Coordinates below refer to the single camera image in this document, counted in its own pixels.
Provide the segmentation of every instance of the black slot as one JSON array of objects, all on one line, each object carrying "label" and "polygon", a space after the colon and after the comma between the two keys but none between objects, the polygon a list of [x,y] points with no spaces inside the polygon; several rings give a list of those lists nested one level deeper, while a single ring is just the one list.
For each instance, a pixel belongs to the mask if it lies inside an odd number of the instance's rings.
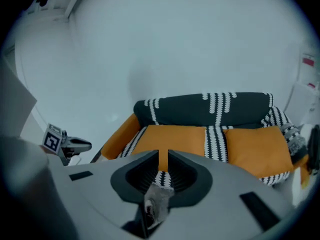
[{"label": "black slot", "polygon": [[169,209],[196,205],[213,184],[207,168],[173,150],[168,151],[168,172],[175,192],[169,200]]},{"label": "black slot", "polygon": [[83,172],[71,174],[71,175],[69,175],[69,177],[70,177],[70,179],[72,181],[77,181],[77,180],[86,178],[86,177],[91,176],[91,175],[93,175],[93,173],[88,171],[88,170],[86,170],[86,171],[83,171]]},{"label": "black slot", "polygon": [[241,194],[240,198],[264,231],[272,228],[280,221],[256,193]]},{"label": "black slot", "polygon": [[74,144],[88,144],[88,145],[92,146],[91,142],[83,140],[83,139],[71,138],[71,139],[69,139],[69,141]]}]

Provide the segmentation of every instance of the sofa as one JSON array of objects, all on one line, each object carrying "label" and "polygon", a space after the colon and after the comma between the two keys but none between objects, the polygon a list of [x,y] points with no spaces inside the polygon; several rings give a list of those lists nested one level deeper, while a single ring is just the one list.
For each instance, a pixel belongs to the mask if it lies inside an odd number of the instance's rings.
[{"label": "sofa", "polygon": [[[132,114],[101,150],[107,159],[130,156],[148,126],[195,126],[205,128],[204,156],[228,163],[225,130],[260,129],[277,126],[287,143],[293,165],[308,156],[306,141],[286,114],[274,106],[271,93],[199,93],[138,101]],[[290,171],[262,177],[268,186],[285,181]],[[172,189],[168,172],[159,171],[154,183]]]}]

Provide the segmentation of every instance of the orange seat cushion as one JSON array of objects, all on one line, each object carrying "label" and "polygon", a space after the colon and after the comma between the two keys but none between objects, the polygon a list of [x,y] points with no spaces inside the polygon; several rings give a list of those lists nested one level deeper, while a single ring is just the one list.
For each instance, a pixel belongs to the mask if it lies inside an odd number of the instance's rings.
[{"label": "orange seat cushion", "polygon": [[293,170],[285,137],[278,126],[225,130],[229,163],[257,178]]},{"label": "orange seat cushion", "polygon": [[307,164],[309,160],[309,155],[306,154],[303,158],[301,158],[298,162],[296,162],[294,165],[293,165],[293,170],[299,168],[299,167],[302,167],[304,165]]},{"label": "orange seat cushion", "polygon": [[132,114],[104,144],[101,154],[109,160],[117,158],[140,129],[138,118]]},{"label": "orange seat cushion", "polygon": [[168,150],[205,156],[206,128],[180,125],[149,125],[132,155],[159,150],[159,171],[168,171]]}]

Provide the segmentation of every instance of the white wall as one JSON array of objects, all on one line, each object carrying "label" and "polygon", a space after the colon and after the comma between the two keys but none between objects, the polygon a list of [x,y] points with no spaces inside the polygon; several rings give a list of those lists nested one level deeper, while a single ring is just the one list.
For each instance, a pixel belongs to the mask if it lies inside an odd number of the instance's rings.
[{"label": "white wall", "polygon": [[0,59],[0,136],[19,137],[36,99]]},{"label": "white wall", "polygon": [[[1,53],[2,55],[0,59],[0,68],[6,71],[12,71],[14,76],[18,77],[16,70],[15,49],[11,48],[9,52],[4,49],[1,51]],[[36,100],[32,98],[32,102],[33,106]],[[30,111],[27,111],[25,107],[22,111],[24,111],[25,113],[21,113],[20,108],[19,117],[23,117],[23,119],[26,121],[25,123],[23,122],[23,120],[21,121],[22,128],[19,129],[19,131],[21,132],[20,137],[26,141],[40,145],[44,137],[44,131],[40,128],[39,124],[36,122],[33,114],[30,113]]]},{"label": "white wall", "polygon": [[142,99],[271,92],[283,109],[313,38],[296,10],[288,0],[82,0],[69,23],[25,31],[19,59],[44,120],[91,141],[93,156]]}]

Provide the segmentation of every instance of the gray fabric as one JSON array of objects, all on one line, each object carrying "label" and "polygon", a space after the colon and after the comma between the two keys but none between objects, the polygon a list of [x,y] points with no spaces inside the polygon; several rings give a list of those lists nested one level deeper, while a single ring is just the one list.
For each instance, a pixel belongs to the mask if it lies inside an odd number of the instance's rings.
[{"label": "gray fabric", "polygon": [[280,128],[288,145],[293,164],[308,154],[305,138],[300,135],[299,129],[278,107],[273,106],[261,123],[263,127],[278,126]]},{"label": "gray fabric", "polygon": [[297,154],[300,149],[306,145],[306,140],[301,135],[295,136],[290,142],[288,143],[290,155],[294,156]]},{"label": "gray fabric", "polygon": [[156,222],[160,224],[169,215],[168,204],[169,199],[175,194],[172,189],[166,189],[156,184],[151,184],[148,191],[145,193],[144,200],[152,200],[154,202],[154,215]]}]

